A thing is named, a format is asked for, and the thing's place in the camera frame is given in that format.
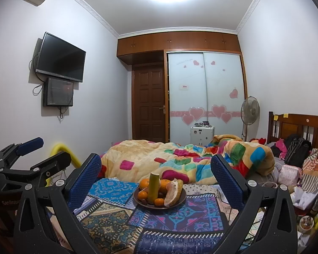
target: metal screw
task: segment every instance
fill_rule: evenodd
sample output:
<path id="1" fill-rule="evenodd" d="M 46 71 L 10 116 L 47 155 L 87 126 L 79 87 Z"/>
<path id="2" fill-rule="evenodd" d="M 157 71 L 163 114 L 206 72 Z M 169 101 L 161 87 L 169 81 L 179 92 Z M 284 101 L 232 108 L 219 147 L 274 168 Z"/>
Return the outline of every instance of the metal screw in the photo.
<path id="1" fill-rule="evenodd" d="M 287 190 L 287 186 L 285 184 L 281 184 L 280 185 L 280 189 L 286 191 Z"/>
<path id="2" fill-rule="evenodd" d="M 251 187 L 256 187 L 256 186 L 257 186 L 257 183 L 256 183 L 254 180 L 252 180 L 252 179 L 250 179 L 247 183 L 248 183 L 249 186 L 251 186 Z"/>
<path id="3" fill-rule="evenodd" d="M 32 184 L 29 183 L 25 186 L 25 190 L 30 190 L 30 189 L 32 189 Z"/>
<path id="4" fill-rule="evenodd" d="M 56 186 L 63 186 L 64 184 L 65 184 L 65 181 L 63 179 L 59 179 L 55 183 Z"/>

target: frosted glass door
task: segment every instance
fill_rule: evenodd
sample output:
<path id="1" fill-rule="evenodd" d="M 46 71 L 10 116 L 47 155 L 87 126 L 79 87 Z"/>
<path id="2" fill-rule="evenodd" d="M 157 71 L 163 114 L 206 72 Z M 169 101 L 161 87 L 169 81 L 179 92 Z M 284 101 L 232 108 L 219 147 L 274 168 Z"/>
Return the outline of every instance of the frosted glass door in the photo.
<path id="1" fill-rule="evenodd" d="M 205 52 L 209 122 L 216 135 L 241 136 L 240 108 L 244 97 L 243 72 L 237 54 Z"/>
<path id="2" fill-rule="evenodd" d="M 170 141 L 185 146 L 196 122 L 206 121 L 202 53 L 169 53 Z"/>

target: ceiling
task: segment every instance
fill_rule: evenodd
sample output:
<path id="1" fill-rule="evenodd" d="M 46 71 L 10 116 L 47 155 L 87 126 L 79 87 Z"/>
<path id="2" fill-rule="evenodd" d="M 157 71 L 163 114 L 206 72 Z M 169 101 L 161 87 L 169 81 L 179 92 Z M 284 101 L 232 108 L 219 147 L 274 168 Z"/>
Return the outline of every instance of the ceiling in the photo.
<path id="1" fill-rule="evenodd" d="M 235 31 L 253 0 L 84 0 L 119 36 L 173 27 Z"/>

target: wall-mounted tv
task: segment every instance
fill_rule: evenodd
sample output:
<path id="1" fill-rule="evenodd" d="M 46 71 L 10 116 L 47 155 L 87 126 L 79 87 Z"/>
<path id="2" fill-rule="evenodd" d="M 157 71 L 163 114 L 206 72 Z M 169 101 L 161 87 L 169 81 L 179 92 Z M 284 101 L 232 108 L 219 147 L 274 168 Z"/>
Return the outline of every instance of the wall-mounted tv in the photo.
<path id="1" fill-rule="evenodd" d="M 36 72 L 82 82 L 86 52 L 45 32 Z"/>

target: plate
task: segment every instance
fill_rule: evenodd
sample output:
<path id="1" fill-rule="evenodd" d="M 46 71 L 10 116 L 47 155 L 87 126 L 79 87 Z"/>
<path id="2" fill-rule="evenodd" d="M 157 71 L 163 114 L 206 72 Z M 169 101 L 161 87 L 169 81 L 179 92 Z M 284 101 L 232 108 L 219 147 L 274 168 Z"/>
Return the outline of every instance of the plate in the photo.
<path id="1" fill-rule="evenodd" d="M 157 210 L 165 210 L 165 209 L 170 209 L 170 208 L 173 208 L 173 207 L 176 207 L 176 206 L 178 206 L 178 205 L 180 205 L 180 204 L 182 204 L 185 200 L 186 200 L 186 191 L 185 191 L 185 189 L 183 188 L 182 189 L 182 191 L 181 191 L 181 194 L 180 194 L 180 198 L 179 198 L 179 200 L 176 202 L 176 204 L 175 205 L 172 205 L 172 206 L 170 206 L 170 207 L 157 207 L 157 206 L 155 206 L 154 204 L 147 204 L 147 205 L 145 205 L 145 204 L 143 204 L 140 200 L 138 200 L 138 193 L 139 193 L 139 191 L 141 191 L 141 189 L 138 187 L 137 189 L 136 189 L 136 191 L 134 191 L 134 193 L 133 193 L 133 198 L 134 198 L 134 200 L 139 204 L 139 205 L 141 205 L 141 206 L 143 206 L 143 207 L 146 207 L 146 208 L 150 208 L 150 209 L 157 209 Z"/>

